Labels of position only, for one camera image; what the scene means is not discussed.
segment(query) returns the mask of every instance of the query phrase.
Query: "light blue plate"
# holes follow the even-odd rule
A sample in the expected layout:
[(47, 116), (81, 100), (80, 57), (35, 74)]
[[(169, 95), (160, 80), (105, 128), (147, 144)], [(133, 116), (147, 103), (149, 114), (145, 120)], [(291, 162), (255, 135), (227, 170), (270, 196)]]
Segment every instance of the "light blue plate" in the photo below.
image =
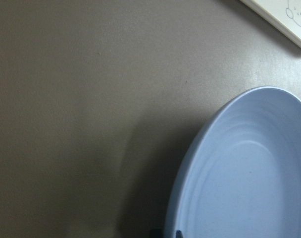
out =
[(301, 101), (251, 89), (191, 144), (170, 197), (165, 238), (301, 238)]

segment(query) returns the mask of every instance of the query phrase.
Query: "plate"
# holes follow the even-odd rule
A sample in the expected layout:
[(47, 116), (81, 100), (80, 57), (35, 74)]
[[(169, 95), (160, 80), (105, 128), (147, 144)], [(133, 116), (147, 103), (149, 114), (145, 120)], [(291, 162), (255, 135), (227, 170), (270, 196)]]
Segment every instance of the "plate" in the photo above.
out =
[(165, 238), (301, 238), (301, 101), (251, 89), (192, 142), (171, 193)]

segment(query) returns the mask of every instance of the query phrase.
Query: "dark object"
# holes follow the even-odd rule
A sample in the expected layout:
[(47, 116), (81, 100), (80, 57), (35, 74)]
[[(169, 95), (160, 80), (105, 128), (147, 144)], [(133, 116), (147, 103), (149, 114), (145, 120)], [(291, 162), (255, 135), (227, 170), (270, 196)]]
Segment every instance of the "dark object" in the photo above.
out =
[(181, 231), (176, 231), (176, 238), (184, 238)]

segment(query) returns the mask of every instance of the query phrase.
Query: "drawing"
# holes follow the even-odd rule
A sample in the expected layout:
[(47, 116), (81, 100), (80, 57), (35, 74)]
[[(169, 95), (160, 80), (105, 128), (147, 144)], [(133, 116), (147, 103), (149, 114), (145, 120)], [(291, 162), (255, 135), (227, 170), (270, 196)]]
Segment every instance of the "drawing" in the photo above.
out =
[(301, 27), (301, 0), (288, 0), (287, 16)]

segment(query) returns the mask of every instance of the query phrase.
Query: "cartoon face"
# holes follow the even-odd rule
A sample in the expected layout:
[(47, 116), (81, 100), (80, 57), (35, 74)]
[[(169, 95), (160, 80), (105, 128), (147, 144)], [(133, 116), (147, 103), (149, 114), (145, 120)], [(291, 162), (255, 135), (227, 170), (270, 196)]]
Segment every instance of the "cartoon face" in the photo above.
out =
[(301, 27), (301, 0), (288, 0), (286, 14)]

